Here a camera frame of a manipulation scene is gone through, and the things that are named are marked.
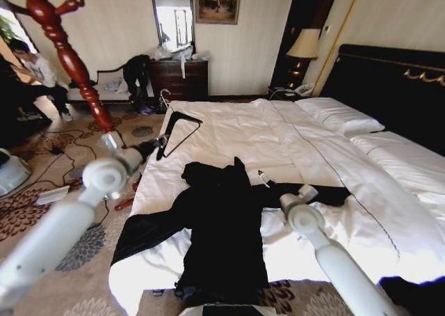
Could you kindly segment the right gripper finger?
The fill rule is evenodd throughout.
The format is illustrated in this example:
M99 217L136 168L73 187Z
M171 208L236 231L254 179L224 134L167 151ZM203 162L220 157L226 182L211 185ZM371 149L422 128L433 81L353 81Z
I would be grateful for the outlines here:
M257 171L258 176L260 177L262 183L268 187L268 188L272 188L275 186L275 181L273 178L269 177L265 172L258 170Z

